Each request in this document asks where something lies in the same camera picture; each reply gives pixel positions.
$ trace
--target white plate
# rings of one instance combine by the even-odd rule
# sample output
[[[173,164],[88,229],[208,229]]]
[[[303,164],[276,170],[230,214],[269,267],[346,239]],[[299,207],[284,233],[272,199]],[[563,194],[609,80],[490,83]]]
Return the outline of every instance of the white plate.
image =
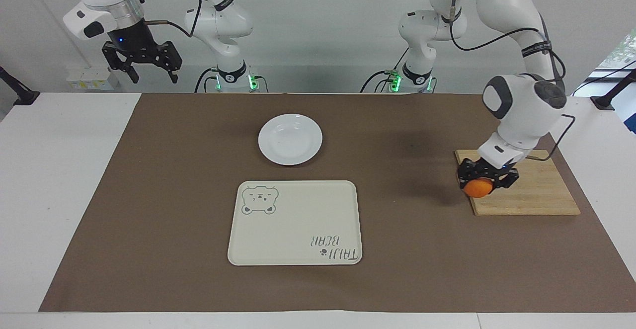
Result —
[[[228,247],[233,265],[354,265],[361,258],[351,182],[248,181],[239,186]]]
[[[258,134],[263,155],[280,165],[302,164],[320,150],[322,131],[311,118],[283,114],[265,123]]]

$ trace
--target wooden cutting board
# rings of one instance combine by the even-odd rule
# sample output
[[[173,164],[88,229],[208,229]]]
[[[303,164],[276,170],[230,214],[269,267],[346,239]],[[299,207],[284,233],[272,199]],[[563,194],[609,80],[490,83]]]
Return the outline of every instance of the wooden cutting board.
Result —
[[[532,156],[545,158],[538,150]],[[463,159],[479,159],[477,150],[456,150]],[[519,179],[509,189],[496,189],[484,198],[470,198],[477,216],[576,216],[581,214],[552,159],[546,162],[522,161],[515,166]]]

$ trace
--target bear drawing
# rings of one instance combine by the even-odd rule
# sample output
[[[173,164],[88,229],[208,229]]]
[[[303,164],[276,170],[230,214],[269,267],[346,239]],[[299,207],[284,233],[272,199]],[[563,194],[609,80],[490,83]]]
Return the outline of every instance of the bear drawing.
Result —
[[[254,211],[262,211],[273,214],[276,211],[275,202],[278,198],[278,190],[274,187],[257,186],[243,190],[243,208],[241,212],[250,214]]]

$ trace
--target white tray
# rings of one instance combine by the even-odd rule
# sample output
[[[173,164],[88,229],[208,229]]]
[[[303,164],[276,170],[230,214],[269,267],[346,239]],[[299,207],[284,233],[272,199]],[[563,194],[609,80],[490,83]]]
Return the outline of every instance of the white tray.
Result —
[[[247,181],[239,186],[228,249],[233,265],[354,265],[361,258],[353,183]]]

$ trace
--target green indicator light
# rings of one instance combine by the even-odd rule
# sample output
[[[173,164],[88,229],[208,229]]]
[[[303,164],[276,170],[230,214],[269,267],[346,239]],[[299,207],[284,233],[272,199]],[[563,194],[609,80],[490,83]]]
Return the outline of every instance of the green indicator light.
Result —
[[[399,91],[399,85],[402,83],[402,77],[395,75],[395,79],[393,80],[393,84],[391,84],[391,91],[397,93]]]
[[[258,88],[258,83],[254,80],[254,77],[252,77],[252,75],[248,75],[249,77],[249,86],[252,88],[252,90],[255,90]]]

